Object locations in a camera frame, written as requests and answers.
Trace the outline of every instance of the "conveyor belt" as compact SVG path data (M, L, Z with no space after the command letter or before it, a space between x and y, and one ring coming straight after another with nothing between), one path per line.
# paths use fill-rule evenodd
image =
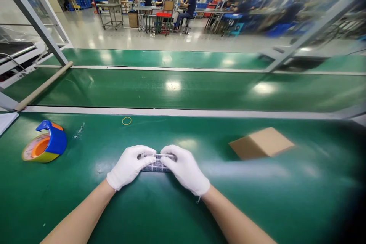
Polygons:
M179 67L208 69L265 69L269 62L258 54L200 51L142 51L65 49L69 61L78 66ZM60 65L52 57L42 65Z
M38 68L3 93L21 101L57 70ZM33 104L333 112L363 101L364 76L71 68Z
M210 182L277 243L335 243L365 191L364 135L351 123L21 113L0 137L3 243L39 243L106 177L123 150L190 150ZM48 164L22 161L42 120L63 127L67 149ZM274 127L295 147L240 161L228 142ZM205 205L170 173L141 173L110 201L88 243L226 243Z

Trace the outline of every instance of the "workbench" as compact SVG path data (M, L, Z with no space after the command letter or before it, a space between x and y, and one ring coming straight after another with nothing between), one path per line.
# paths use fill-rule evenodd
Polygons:
M4 243L39 243L106 177L123 150L190 150L203 173L281 244L339 241L365 189L364 136L333 120L49 114L23 112L0 137L0 227ZM25 162L21 152L42 120L61 125L65 153ZM295 147L274 158L240 161L228 142L274 127ZM202 201L171 173L141 173L108 204L89 243L225 243Z

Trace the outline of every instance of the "metal cart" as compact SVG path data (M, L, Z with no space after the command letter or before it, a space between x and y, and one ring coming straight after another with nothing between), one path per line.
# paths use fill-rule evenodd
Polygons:
M99 17L100 17L100 20L102 21L102 26L103 26L104 29L106 29L106 27L115 27L115 29L117 30L119 25L123 25L122 9L121 9L120 4L97 4L96 7L99 11ZM109 16L111 18L111 20L107 23L103 23L102 10L104 8L108 8ZM119 8L119 10L121 12L122 20L117 20L116 19L116 8Z

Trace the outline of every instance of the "cardboard carton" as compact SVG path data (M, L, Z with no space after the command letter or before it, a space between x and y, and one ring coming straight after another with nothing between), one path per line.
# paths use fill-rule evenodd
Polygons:
M230 142L229 145L241 160L273 157L294 146L290 140L274 128L266 128L252 133Z
M128 13L128 21L130 23L130 27L138 28L137 13Z

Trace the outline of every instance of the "gloved hand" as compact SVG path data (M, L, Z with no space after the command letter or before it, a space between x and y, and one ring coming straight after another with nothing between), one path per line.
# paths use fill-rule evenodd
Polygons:
M143 167L156 161L154 156L137 159L137 156L143 153L156 154L156 151L142 145L125 149L117 164L107 173L107 182L113 189L119 191L123 186L130 184Z
M164 147L160 153L172 153L177 157L177 162L168 157L162 157L160 161L174 173L183 187L189 189L197 196L207 193L210 188L210 182L199 169L190 151L176 145L170 145Z

